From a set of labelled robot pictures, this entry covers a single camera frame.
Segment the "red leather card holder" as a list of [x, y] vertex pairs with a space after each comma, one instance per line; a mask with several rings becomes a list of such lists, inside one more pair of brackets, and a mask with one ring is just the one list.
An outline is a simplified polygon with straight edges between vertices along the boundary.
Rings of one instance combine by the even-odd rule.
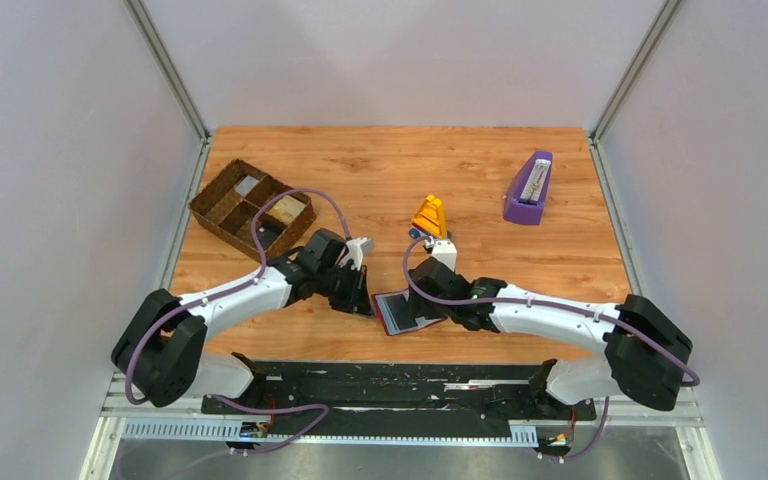
[[416, 332], [446, 320], [446, 317], [420, 314], [419, 308], [412, 310], [409, 299], [407, 289], [371, 296], [372, 307], [387, 336]]

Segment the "grey card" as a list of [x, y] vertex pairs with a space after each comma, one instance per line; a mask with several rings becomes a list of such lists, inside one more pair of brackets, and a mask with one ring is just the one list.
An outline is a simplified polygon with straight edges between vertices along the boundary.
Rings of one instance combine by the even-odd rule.
[[381, 317], [391, 335], [411, 331], [418, 327], [416, 317], [411, 313], [406, 291], [383, 295], [378, 300]]

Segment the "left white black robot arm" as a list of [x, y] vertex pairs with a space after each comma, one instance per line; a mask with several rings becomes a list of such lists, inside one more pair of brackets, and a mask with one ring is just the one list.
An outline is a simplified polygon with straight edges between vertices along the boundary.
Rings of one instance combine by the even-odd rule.
[[182, 296], [151, 292], [111, 352], [125, 376], [127, 400], [162, 408], [185, 396], [243, 396], [255, 381], [250, 361], [240, 354], [207, 354], [207, 341], [313, 295], [327, 298], [334, 310], [371, 315], [363, 258], [372, 248], [368, 237], [296, 247], [209, 290]]

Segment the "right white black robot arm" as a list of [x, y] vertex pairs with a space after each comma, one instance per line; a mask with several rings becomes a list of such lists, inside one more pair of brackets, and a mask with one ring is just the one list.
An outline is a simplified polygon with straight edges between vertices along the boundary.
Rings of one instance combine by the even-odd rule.
[[650, 299], [629, 294], [620, 303], [586, 303], [537, 294], [503, 280], [466, 280], [428, 258], [407, 270], [409, 308], [417, 316], [448, 318], [470, 331], [527, 334], [577, 346], [590, 357], [544, 361], [530, 381], [536, 401], [551, 406], [624, 395], [658, 411], [674, 409], [697, 375], [687, 362], [690, 338]]

